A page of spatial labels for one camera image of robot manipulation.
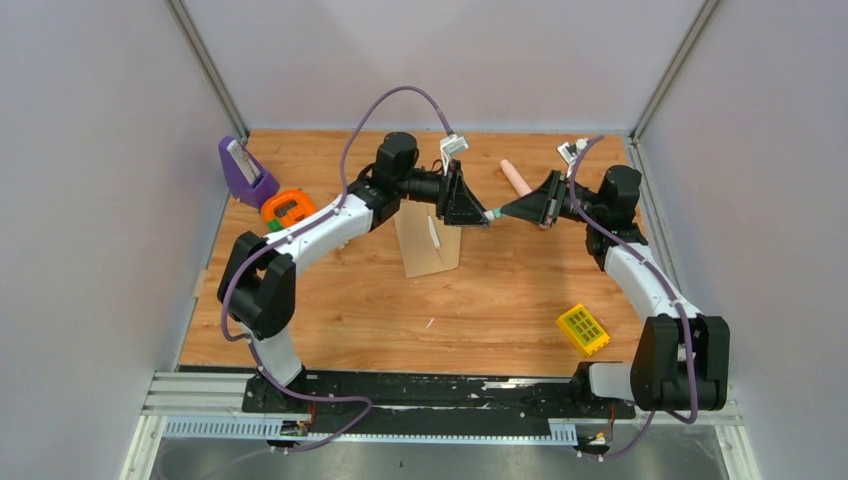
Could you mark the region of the beige letter paper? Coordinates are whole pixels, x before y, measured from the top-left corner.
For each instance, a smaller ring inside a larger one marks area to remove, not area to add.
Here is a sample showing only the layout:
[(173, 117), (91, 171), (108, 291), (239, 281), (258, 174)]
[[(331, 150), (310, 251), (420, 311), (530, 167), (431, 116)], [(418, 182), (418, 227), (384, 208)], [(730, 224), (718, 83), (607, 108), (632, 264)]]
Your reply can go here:
[(427, 225), (430, 239), (433, 243), (433, 246), (436, 250), (441, 249), (441, 241), (438, 235), (438, 231), (435, 225), (435, 221), (432, 216), (427, 216)]

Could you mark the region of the green white glue stick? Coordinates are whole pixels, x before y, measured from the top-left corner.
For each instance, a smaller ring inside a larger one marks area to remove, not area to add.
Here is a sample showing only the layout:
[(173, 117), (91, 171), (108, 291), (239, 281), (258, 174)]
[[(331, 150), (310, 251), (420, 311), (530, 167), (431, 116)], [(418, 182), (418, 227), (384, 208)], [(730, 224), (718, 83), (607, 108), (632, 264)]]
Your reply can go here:
[(490, 209), (490, 210), (486, 210), (484, 212), (484, 217), (486, 218), (486, 221), (489, 222), (489, 223), (494, 222), (495, 220), (498, 220), (498, 219), (502, 218), (503, 216), (504, 216), (504, 214), (502, 213), (500, 208)]

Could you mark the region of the brown paper envelope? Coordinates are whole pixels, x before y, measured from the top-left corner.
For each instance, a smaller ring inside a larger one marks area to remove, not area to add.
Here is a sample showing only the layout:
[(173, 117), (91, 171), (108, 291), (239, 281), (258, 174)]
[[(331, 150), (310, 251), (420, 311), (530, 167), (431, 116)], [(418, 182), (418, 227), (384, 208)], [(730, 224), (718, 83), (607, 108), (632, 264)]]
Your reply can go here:
[[(432, 216), (441, 241), (436, 250), (430, 239), (427, 216)], [(435, 206), (403, 201), (394, 216), (402, 263), (407, 278), (454, 270), (460, 263), (462, 230), (436, 217)]]

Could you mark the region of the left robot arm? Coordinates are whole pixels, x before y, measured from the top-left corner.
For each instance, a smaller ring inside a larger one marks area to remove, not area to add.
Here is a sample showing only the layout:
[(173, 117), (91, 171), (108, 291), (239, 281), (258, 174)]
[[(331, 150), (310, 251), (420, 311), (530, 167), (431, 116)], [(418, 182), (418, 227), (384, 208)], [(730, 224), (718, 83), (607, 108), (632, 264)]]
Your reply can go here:
[(217, 297), (223, 319), (240, 325), (257, 366), (271, 382), (268, 400), (279, 411), (296, 412), (306, 400), (306, 386), (296, 379), (303, 363), (289, 332), (300, 274), (384, 224), (405, 200), (434, 206), (436, 218), (447, 226), (490, 224), (456, 157), (467, 147), (464, 136), (447, 135), (440, 142), (440, 169), (428, 170), (417, 165), (412, 134), (388, 133), (374, 161), (331, 204), (281, 231), (237, 238)]

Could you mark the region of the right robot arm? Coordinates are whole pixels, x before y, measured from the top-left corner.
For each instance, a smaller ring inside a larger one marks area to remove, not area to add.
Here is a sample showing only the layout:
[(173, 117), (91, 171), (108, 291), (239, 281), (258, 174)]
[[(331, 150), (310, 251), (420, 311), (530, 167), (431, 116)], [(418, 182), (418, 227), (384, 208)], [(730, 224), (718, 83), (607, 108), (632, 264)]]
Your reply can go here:
[(580, 364), (580, 383), (570, 392), (577, 413), (596, 417), (616, 399), (691, 420), (726, 404), (730, 330), (722, 317), (706, 315), (686, 300), (657, 266), (635, 221), (641, 180), (637, 170), (617, 165), (592, 191), (554, 171), (540, 187), (487, 217), (543, 226), (559, 217), (585, 222), (588, 253), (643, 322), (630, 363)]

